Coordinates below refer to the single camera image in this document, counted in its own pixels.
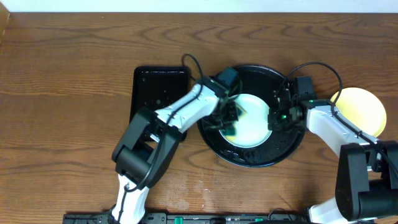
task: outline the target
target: wire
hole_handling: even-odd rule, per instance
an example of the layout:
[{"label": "wire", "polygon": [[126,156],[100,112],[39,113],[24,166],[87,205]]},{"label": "wire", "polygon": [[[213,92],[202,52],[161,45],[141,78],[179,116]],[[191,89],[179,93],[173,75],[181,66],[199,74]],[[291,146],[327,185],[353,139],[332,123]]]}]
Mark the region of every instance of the wire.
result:
[{"label": "wire", "polygon": [[336,102],[338,100],[338,98],[341,95],[341,92],[343,91],[343,81],[341,80],[340,75],[338,74],[338,72],[332,68],[330,65],[327,65],[325,63],[322,62],[308,62],[308,63],[304,63],[302,65],[299,65],[297,67],[295,67],[291,72],[289,72],[289,74],[285,77],[284,81],[282,82],[282,84],[280,84],[280,87],[278,88],[278,91],[276,93],[276,95],[279,93],[279,91],[282,89],[284,83],[288,80],[288,77],[290,77],[296,70],[298,70],[299,68],[302,68],[304,66],[307,65],[322,65],[326,68],[329,68],[337,77],[338,79],[338,84],[339,84],[339,90],[338,90],[338,94],[335,98],[335,100],[333,100],[332,104],[331,104],[331,111],[332,111],[332,116],[335,116],[336,119],[338,121],[340,121],[343,125],[345,125],[348,129],[350,129],[352,132],[354,132],[358,138],[362,138],[363,140],[365,140],[366,142],[368,142],[370,145],[373,146],[373,148],[375,148],[375,150],[381,155],[381,157],[387,162],[388,166],[394,170],[394,172],[396,173],[396,177],[398,178],[398,169],[397,167],[394,165],[394,163],[391,161],[390,158],[388,158],[388,156],[386,155],[386,153],[383,152],[382,150],[382,143],[379,143],[379,145],[376,145],[373,141],[371,141],[369,138],[367,138],[366,136],[363,135],[362,131],[357,131],[354,127],[352,127],[351,125],[349,125],[347,122],[345,122],[339,115],[338,112],[335,111],[335,106],[336,106]]},{"label": "wire", "polygon": [[286,213],[286,215],[289,216],[290,221],[293,221],[293,218],[292,218],[292,217],[289,215],[289,213],[288,213],[285,209],[283,209],[283,208],[275,208],[275,209],[273,209],[273,210],[269,213],[269,215],[268,215],[268,220],[271,220],[271,216],[274,214],[274,212],[275,212],[276,210],[282,210],[282,211],[284,211],[284,212]]},{"label": "wire", "polygon": [[94,220],[92,220],[92,218],[93,217],[95,217],[95,216],[98,216],[99,214],[94,214],[94,215],[91,215],[90,217],[88,217],[87,218],[87,222],[86,222],[86,224],[89,224],[89,221],[91,221],[92,223],[94,223],[94,224],[97,224],[97,222],[95,221],[94,222]]},{"label": "wire", "polygon": [[[200,79],[203,79],[203,77],[204,77],[204,75],[203,75],[203,70],[201,69],[201,66],[200,66],[200,64],[199,64],[199,61],[198,61],[192,54],[183,54],[182,57],[181,57],[181,63],[182,63],[183,66],[185,66],[185,63],[184,63],[185,57],[190,57],[190,58],[192,58],[192,60],[196,63],[196,65],[197,65],[197,67],[198,67],[199,74],[200,74]],[[117,222],[116,222],[117,224],[119,224],[119,221],[120,221],[121,216],[122,216],[122,213],[123,213],[123,206],[124,206],[124,201],[125,201],[125,199],[126,199],[127,193],[134,192],[134,191],[136,191],[137,189],[143,188],[143,186],[144,186],[144,184],[145,184],[145,182],[146,182],[148,176],[151,174],[151,172],[152,172],[152,170],[153,170],[153,168],[154,168],[154,166],[155,166],[155,164],[156,164],[156,162],[157,162],[157,158],[158,158],[158,156],[159,156],[159,154],[160,154],[160,151],[162,150],[162,144],[163,144],[163,141],[164,141],[164,139],[165,139],[165,137],[166,137],[167,131],[169,130],[169,124],[170,124],[172,118],[177,114],[177,112],[178,112],[179,110],[181,110],[182,108],[184,108],[185,106],[187,106],[188,104],[190,104],[191,102],[193,102],[194,100],[196,100],[196,99],[200,96],[202,90],[203,90],[203,82],[200,83],[199,92],[195,95],[194,98],[192,98],[191,100],[187,101],[186,103],[184,103],[183,105],[181,105],[180,107],[178,107],[176,110],[174,110],[173,112],[171,112],[169,118],[167,119],[167,121],[166,121],[166,123],[165,123],[165,128],[163,129],[162,136],[161,136],[161,138],[159,139],[159,143],[158,143],[158,145],[157,145],[157,150],[155,151],[155,156],[154,156],[154,158],[153,158],[153,160],[152,160],[152,164],[151,164],[150,167],[148,168],[148,171],[147,171],[146,175],[144,176],[144,178],[143,178],[133,189],[128,189],[128,187],[129,187],[128,184],[124,186],[124,193],[123,193],[123,198],[122,198],[122,202],[121,202],[121,208],[120,208],[120,211],[119,211],[118,220],[117,220]]]}]

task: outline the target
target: wooden table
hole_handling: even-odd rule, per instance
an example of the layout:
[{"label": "wooden table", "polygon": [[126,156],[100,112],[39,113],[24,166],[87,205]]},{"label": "wooden table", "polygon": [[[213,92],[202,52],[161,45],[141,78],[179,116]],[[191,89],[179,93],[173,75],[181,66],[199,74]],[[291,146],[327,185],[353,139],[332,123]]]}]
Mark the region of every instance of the wooden table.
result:
[{"label": "wooden table", "polygon": [[[398,15],[13,13],[0,46],[0,223],[60,223],[64,213],[114,205],[111,153],[128,124],[133,71],[179,65],[185,52],[207,75],[240,63],[284,74],[329,63],[345,87],[380,98],[380,138],[398,139]],[[297,75],[311,75],[320,98],[338,90],[325,68]],[[193,126],[146,205],[171,213],[301,210],[334,196],[337,165],[308,133],[276,166],[234,166]]]}]

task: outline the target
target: yellow ball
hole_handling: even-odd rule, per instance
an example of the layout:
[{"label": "yellow ball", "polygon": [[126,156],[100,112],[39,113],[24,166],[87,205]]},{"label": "yellow ball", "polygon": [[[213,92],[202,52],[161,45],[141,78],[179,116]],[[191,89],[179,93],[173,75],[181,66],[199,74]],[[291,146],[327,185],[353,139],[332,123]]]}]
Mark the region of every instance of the yellow ball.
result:
[{"label": "yellow ball", "polygon": [[[335,100],[337,93],[331,97]],[[383,104],[371,92],[361,88],[345,88],[336,102],[340,113],[359,129],[374,137],[386,127],[387,115]]]}]

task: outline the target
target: white plate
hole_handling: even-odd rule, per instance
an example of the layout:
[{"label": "white plate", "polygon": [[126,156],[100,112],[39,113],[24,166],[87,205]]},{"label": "white plate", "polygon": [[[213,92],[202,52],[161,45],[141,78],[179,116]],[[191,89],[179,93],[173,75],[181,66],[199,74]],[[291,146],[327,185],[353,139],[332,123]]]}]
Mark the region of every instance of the white plate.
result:
[{"label": "white plate", "polygon": [[222,137],[237,147],[250,148],[261,145],[272,132],[268,130],[269,106],[251,94],[240,94],[234,102],[246,113],[239,116],[239,121],[235,121],[235,135],[225,136],[220,130]]}]

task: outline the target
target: green connector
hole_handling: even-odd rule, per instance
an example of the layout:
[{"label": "green connector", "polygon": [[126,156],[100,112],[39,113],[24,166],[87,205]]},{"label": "green connector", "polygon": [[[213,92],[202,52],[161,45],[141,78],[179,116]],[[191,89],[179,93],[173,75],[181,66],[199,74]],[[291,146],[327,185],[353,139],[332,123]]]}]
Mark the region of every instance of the green connector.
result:
[{"label": "green connector", "polygon": [[174,218],[174,224],[182,224],[182,217],[175,217]]}]

